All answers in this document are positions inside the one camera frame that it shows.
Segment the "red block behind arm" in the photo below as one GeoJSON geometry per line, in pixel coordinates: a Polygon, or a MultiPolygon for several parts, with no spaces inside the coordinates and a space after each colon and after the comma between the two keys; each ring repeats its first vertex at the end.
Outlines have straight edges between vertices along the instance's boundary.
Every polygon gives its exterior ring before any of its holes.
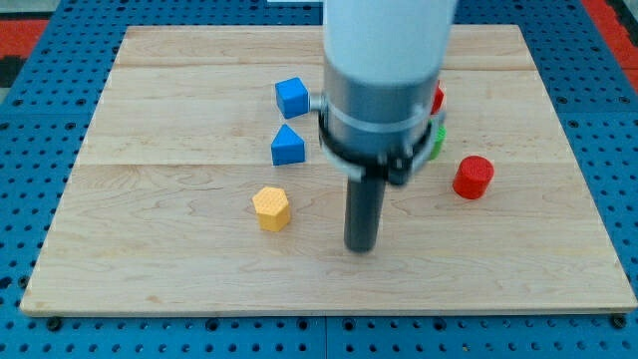
{"type": "Polygon", "coordinates": [[[432,109],[431,109],[432,115],[437,114],[441,110],[444,99],[445,99],[445,90],[443,89],[442,82],[438,81],[435,96],[433,99],[432,109]]]}

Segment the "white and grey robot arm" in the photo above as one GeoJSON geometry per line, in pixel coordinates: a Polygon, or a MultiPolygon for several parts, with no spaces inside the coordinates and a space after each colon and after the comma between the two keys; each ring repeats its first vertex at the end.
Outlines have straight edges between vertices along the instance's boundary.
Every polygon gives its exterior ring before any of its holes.
{"type": "Polygon", "coordinates": [[[322,149],[349,185],[404,185],[430,159],[457,0],[326,0],[322,149]]]}

